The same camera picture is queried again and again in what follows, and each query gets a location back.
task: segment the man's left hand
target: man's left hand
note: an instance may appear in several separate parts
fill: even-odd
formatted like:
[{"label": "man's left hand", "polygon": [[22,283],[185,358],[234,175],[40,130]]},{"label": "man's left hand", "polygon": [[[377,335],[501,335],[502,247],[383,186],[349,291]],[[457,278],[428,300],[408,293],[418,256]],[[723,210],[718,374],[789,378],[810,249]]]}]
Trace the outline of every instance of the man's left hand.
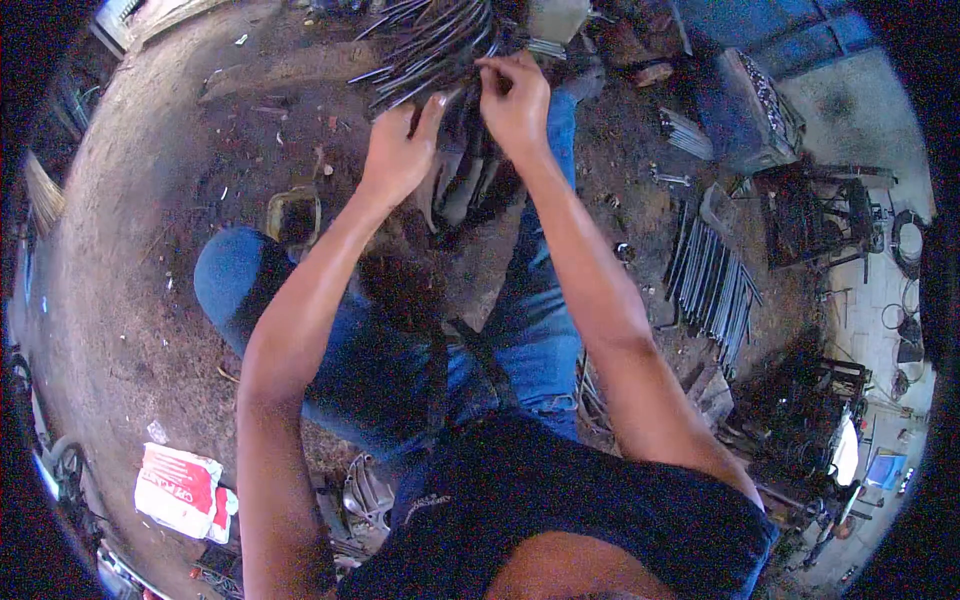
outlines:
[{"label": "man's left hand", "polygon": [[433,162],[445,105],[443,94],[431,96],[412,135],[412,104],[401,105],[377,117],[357,191],[390,210],[417,189]]}]

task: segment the red and white bag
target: red and white bag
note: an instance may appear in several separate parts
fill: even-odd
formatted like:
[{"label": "red and white bag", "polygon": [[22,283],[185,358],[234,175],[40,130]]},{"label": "red and white bag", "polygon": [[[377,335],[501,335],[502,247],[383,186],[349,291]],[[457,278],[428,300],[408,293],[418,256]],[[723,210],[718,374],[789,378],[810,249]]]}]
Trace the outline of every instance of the red and white bag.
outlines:
[{"label": "red and white bag", "polygon": [[[218,516],[217,483],[223,466],[213,459],[165,445],[147,442],[144,446],[143,468],[133,490],[136,510],[185,536],[201,540],[210,533],[219,533],[215,541],[226,543],[229,515],[237,509],[236,496],[227,494],[226,489],[220,492],[225,517],[218,519],[218,532],[210,531],[214,517]],[[228,496],[232,496],[232,502],[228,502]]]}]

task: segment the wrench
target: wrench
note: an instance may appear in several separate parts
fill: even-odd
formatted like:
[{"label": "wrench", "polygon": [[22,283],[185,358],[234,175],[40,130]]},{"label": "wrench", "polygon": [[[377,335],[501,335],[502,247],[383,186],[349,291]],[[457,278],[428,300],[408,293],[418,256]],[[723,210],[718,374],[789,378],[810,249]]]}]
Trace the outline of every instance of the wrench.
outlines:
[{"label": "wrench", "polygon": [[693,182],[690,179],[689,175],[684,175],[683,177],[677,177],[676,175],[663,175],[660,171],[657,170],[657,163],[650,163],[650,177],[654,178],[654,181],[670,181],[671,183],[682,183],[686,187],[693,185]]}]

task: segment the person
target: person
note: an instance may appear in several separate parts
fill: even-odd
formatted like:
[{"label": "person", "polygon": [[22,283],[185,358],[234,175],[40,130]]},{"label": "person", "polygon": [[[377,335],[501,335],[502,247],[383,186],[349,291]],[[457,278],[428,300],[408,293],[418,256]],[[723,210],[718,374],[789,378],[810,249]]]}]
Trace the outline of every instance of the person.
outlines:
[{"label": "person", "polygon": [[[492,360],[447,346],[444,402],[432,395],[432,342],[347,292],[367,242],[430,168],[442,95],[412,133],[409,106],[375,121],[360,184],[300,264],[248,228],[218,233],[199,258],[197,297],[243,357],[246,596],[748,597],[775,528],[743,467],[686,401],[636,287],[573,191],[576,88],[551,95],[525,52],[477,64],[484,121],[532,202],[479,334]],[[622,459],[576,441],[581,346]],[[491,384],[491,364],[509,394]],[[439,430],[430,425],[438,406]],[[336,588],[301,414],[405,465],[392,531]]]}]

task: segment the man's right hand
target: man's right hand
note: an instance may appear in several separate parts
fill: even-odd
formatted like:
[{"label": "man's right hand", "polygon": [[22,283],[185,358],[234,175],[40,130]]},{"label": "man's right hand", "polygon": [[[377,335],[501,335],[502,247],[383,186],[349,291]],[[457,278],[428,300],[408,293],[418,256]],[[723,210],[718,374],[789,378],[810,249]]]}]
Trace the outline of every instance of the man's right hand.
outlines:
[{"label": "man's right hand", "polygon": [[[526,50],[511,57],[478,59],[483,95],[480,112],[503,152],[519,169],[524,163],[552,157],[546,140],[550,84]],[[504,94],[499,78],[511,83]]]}]

